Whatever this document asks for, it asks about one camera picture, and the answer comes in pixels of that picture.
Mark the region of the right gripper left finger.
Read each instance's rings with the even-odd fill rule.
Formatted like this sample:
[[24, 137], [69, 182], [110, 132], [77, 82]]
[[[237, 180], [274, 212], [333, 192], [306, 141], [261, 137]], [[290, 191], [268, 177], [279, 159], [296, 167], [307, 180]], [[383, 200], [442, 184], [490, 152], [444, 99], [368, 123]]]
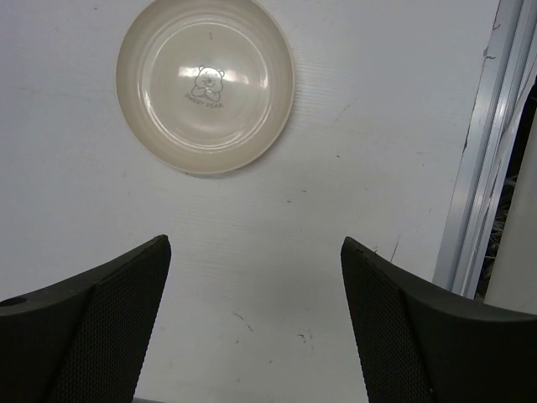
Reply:
[[169, 273], [159, 235], [1, 303], [3, 402], [131, 402]]

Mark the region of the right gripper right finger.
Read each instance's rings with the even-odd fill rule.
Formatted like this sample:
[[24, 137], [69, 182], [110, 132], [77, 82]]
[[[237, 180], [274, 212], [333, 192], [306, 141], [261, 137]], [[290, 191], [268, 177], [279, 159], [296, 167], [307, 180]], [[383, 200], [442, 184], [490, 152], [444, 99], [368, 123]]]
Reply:
[[535, 401], [534, 315], [444, 290], [353, 238], [341, 269], [369, 401]]

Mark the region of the cream plate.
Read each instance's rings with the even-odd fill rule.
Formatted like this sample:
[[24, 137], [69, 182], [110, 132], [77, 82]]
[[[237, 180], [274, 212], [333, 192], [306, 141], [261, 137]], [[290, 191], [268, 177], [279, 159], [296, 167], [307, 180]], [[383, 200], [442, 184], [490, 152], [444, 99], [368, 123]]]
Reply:
[[295, 66], [282, 29], [255, 1], [155, 1], [123, 38], [115, 87], [147, 151], [217, 175], [254, 162], [282, 134]]

